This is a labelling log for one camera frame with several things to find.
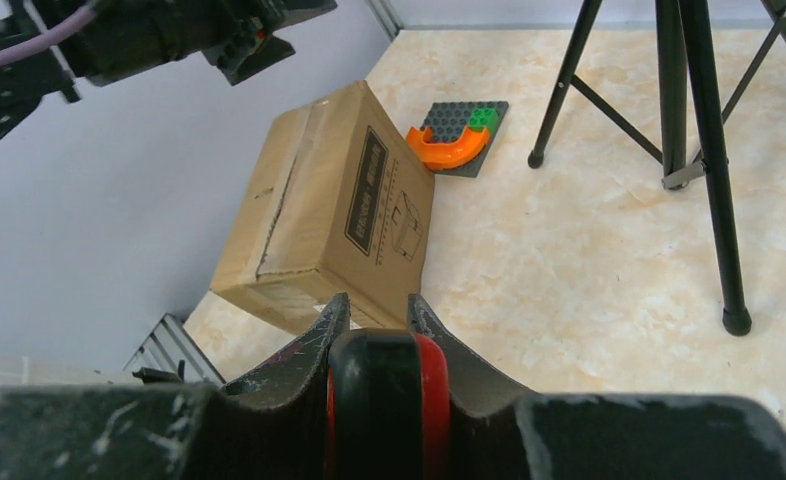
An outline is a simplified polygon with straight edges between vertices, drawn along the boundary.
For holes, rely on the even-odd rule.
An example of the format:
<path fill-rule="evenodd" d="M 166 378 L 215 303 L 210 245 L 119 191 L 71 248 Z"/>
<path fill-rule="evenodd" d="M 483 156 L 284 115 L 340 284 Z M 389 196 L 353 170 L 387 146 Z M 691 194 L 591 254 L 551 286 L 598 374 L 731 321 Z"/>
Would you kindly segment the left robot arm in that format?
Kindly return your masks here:
<path fill-rule="evenodd" d="M 230 85 L 294 55 L 276 32 L 334 1 L 11 1 L 0 19 L 0 140 L 75 81 L 106 86 L 200 53 Z"/>

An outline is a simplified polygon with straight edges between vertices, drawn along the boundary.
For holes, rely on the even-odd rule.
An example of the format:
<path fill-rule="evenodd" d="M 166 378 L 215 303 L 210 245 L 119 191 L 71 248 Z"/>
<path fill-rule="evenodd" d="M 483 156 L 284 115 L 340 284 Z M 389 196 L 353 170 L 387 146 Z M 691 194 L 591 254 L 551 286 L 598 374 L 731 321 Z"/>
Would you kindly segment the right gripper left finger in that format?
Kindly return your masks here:
<path fill-rule="evenodd" d="M 336 294 L 311 327 L 224 386 L 0 387 L 0 479 L 320 479 Z"/>

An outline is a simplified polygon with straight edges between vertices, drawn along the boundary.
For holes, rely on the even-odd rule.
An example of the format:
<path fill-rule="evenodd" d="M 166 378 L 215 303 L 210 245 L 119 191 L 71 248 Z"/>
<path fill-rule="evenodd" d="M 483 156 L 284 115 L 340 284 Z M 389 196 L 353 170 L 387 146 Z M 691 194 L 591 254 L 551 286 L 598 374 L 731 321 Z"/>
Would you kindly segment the large cardboard box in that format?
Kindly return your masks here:
<path fill-rule="evenodd" d="M 434 190 L 367 82 L 289 110 L 270 126 L 210 289 L 290 333 L 338 293 L 357 325 L 401 329 Z"/>

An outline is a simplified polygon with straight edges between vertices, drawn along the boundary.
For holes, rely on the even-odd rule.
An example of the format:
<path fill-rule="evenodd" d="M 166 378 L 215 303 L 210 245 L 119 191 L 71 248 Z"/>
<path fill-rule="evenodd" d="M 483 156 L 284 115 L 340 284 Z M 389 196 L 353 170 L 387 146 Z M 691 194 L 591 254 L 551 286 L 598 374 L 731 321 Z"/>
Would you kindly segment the red black utility knife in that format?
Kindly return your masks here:
<path fill-rule="evenodd" d="M 446 479 L 451 402 L 441 348 L 405 330 L 349 331 L 328 352 L 328 479 Z"/>

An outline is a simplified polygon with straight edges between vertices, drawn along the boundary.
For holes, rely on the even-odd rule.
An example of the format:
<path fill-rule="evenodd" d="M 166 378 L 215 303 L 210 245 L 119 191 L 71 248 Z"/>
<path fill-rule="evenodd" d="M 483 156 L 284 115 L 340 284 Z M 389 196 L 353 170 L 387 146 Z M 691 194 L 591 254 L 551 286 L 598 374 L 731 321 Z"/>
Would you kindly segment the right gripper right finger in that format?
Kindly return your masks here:
<path fill-rule="evenodd" d="M 445 356 L 453 479 L 786 479 L 786 431 L 755 401 L 539 393 L 455 337 L 422 296 L 407 318 Z"/>

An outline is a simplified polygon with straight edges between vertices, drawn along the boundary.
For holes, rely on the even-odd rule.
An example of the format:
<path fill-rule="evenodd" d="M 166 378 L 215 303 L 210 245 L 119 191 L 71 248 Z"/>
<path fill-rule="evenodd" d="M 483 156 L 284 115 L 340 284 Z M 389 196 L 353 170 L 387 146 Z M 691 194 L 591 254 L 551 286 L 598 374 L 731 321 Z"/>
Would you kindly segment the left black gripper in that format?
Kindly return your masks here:
<path fill-rule="evenodd" d="M 275 36 L 337 8 L 334 0 L 216 1 L 216 40 L 203 50 L 207 61 L 234 86 L 295 54 Z"/>

